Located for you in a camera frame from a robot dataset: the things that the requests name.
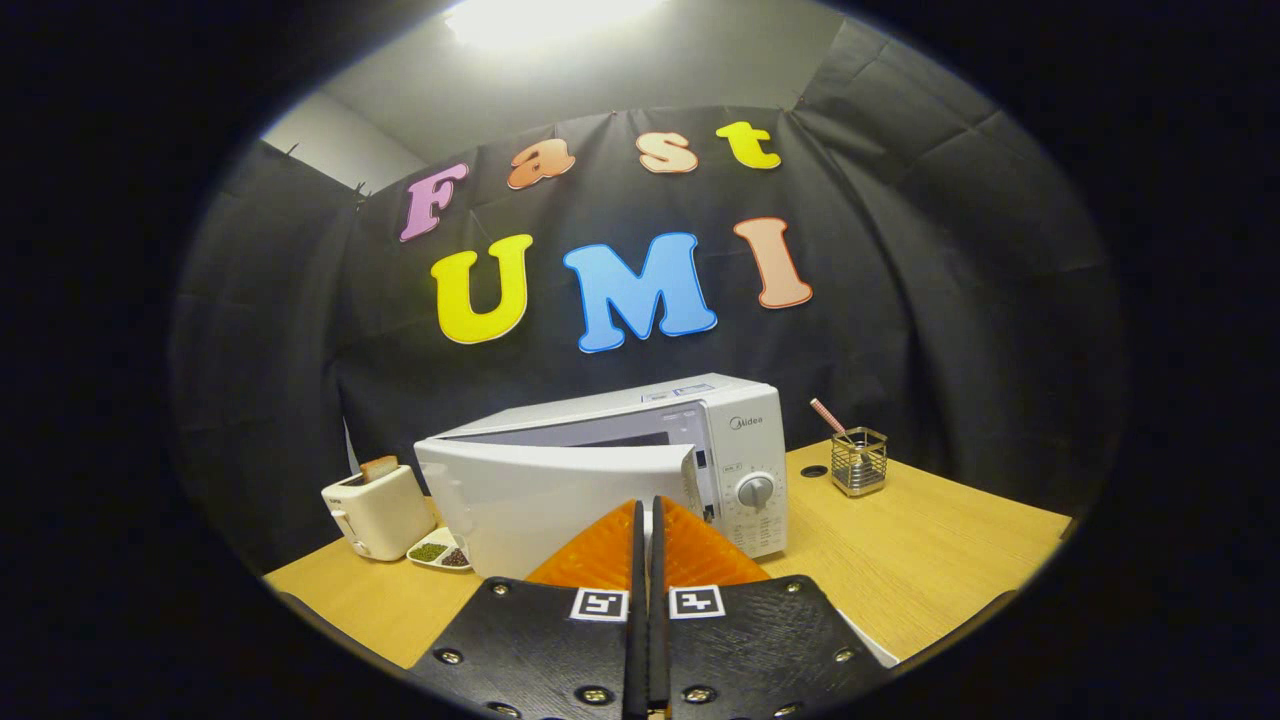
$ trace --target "light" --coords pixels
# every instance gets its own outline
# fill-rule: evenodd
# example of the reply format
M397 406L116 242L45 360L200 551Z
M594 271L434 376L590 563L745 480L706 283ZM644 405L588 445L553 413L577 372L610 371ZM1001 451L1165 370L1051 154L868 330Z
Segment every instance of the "light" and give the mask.
M445 10L460 42L512 46L561 40L632 18L666 0L466 0Z

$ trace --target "striped straw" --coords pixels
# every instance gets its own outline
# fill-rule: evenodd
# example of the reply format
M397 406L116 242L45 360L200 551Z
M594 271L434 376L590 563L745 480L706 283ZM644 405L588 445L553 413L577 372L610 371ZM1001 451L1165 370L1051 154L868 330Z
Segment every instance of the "striped straw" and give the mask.
M819 415L822 415L823 420L827 420L827 424L831 425L832 429L835 429L837 433L844 433L845 432L845 427L841 425L840 421L836 420L836 416L832 415L826 407L823 407L820 402L818 402L817 397L814 397L813 400L810 400L809 405L814 410L817 410Z

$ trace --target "foam letter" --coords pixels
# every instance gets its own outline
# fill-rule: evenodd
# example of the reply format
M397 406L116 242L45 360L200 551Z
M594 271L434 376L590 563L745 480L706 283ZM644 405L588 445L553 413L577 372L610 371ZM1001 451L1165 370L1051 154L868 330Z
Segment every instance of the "foam letter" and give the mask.
M576 159L568 154L568 143L558 137L535 142L511 160L511 167L516 169L507 177L507 187L522 190L543 178L562 176Z
M404 224L404 232L401 233L401 242L413 240L440 224L440 219L431 214L431 206L440 210L448 208L449 200L453 200L453 183L449 181L460 181L465 177L467 177L467 167L458 163L444 172L408 186L408 222Z
M771 310L803 305L813 297L813 287L796 274L795 263L782 231L787 223L780 218L753 218L733 225L733 233L751 246L755 266L760 270L760 305Z
M698 284L694 247L698 238L673 232L649 243L644 269L636 275L608 245L588 245L564 255L564 265L577 273L582 291L586 332L577 341L582 352L613 350L626 336L613 324L609 306L640 340L648 340L653 316L662 299L658 329L666 336L700 333L716 327L716 313L707 309Z
M650 173L687 173L698 167L698 155L689 141L676 132L646 132L636 138L636 149L643 152L640 164Z
M531 236L513 234L489 246L489 255L498 259L502 287L502 299L489 313L471 310L471 265L476 264L479 255L467 250L431 265L431 277L436 282L435 311L445 337L457 343L475 345L499 338L520 323L529 306L525 249L532 243Z
M760 141L769 138L769 131L755 129L751 123L739 120L727 124L716 131L716 136L728 138L728 147L733 151L733 156L748 168L768 170L782 164L782 158L778 158L776 152L760 150Z

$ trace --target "microwave dial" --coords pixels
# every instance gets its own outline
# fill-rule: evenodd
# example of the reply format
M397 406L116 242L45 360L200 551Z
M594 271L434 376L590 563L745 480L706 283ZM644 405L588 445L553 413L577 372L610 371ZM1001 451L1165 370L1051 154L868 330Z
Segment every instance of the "microwave dial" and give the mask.
M764 503L773 497L773 475L750 473L737 482L737 501L748 507L763 510Z

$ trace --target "midea logo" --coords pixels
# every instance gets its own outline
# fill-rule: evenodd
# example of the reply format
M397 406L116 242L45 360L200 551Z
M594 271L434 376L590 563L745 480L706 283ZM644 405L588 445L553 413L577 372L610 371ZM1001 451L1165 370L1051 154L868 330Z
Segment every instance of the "midea logo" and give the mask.
M728 427L730 429L740 430L746 425L759 425L763 421L764 418L740 418L733 415L733 418L728 421Z

